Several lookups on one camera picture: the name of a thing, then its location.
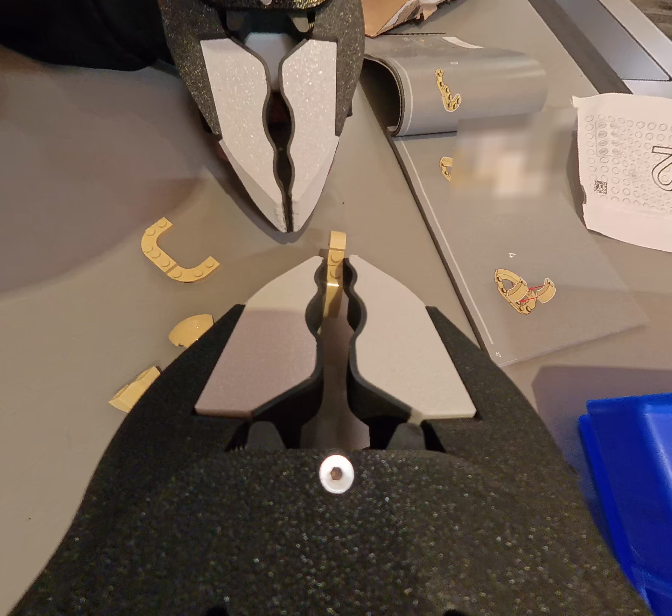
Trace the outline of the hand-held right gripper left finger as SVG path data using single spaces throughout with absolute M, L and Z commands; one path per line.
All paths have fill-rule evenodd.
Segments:
M 309 380 L 318 364 L 321 257 L 264 285 L 246 303 L 195 411 L 252 418 Z

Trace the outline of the white printed paper sheet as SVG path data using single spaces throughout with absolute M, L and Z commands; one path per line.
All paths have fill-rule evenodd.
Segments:
M 671 252 L 671 100 L 607 93 L 573 106 L 586 227 Z

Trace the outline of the large tan arch brick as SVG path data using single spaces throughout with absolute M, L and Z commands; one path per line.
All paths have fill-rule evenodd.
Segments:
M 324 318 L 338 318 L 343 298 L 343 263 L 347 247 L 346 234 L 332 230 L 327 252 L 326 280 L 324 282 Z
M 169 278 L 179 283 L 196 283 L 217 271 L 219 262 L 213 257 L 207 257 L 196 267 L 181 267 L 159 246 L 160 237 L 171 230 L 172 223 L 165 217 L 147 228 L 141 239 L 143 254 Z

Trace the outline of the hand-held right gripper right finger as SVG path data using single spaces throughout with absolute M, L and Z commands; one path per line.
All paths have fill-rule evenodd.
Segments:
M 473 418 L 475 404 L 424 302 L 360 256 L 348 258 L 347 270 L 353 413 L 366 422 Z

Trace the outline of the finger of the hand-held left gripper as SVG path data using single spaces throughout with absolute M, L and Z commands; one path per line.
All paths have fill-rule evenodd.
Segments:
M 281 92 L 292 117 L 288 157 L 294 231 L 314 211 L 337 150 L 336 84 L 335 42 L 305 40 L 281 63 Z
M 233 39 L 200 43 L 220 123 L 222 146 L 248 195 L 279 231 L 287 231 L 275 147 L 265 126 L 271 90 L 264 62 Z

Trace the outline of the blue plastic bin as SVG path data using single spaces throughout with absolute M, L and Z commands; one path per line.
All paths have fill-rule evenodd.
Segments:
M 577 422 L 598 528 L 655 615 L 671 614 L 671 394 L 587 402 Z

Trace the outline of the grey instruction booklet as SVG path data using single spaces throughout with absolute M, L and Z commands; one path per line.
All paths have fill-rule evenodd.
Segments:
M 478 339 L 501 366 L 649 322 L 576 213 L 534 58 L 445 34 L 365 43 L 365 82 Z

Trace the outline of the person's left forearm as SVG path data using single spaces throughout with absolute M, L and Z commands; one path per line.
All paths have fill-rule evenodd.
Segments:
M 158 0 L 1 0 L 1 44 L 56 65 L 172 64 Z

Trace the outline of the tan quarter-round brick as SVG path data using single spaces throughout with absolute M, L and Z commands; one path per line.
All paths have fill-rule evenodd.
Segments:
M 212 326 L 214 326 L 214 318 L 210 314 L 190 316 L 181 320 L 171 329 L 168 339 L 173 345 L 187 349 Z
M 123 386 L 108 403 L 114 408 L 128 413 L 160 375 L 160 368 L 147 368 L 130 384 Z

